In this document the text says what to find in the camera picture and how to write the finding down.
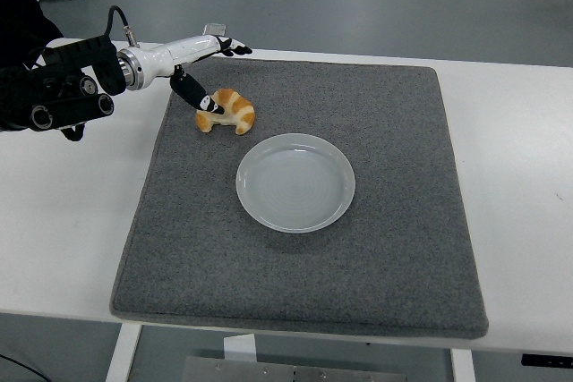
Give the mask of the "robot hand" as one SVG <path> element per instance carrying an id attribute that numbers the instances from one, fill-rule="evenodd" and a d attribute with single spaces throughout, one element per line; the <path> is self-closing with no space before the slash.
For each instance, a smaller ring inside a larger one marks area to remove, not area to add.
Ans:
<path id="1" fill-rule="evenodd" d="M 129 48 L 123 54 L 133 70 L 133 88 L 148 87 L 156 78 L 169 78 L 171 90 L 196 110 L 222 115 L 225 108 L 209 96 L 205 88 L 184 70 L 185 64 L 196 63 L 215 54 L 249 55 L 244 43 L 224 36 L 202 35 L 163 44 L 150 50 Z"/>

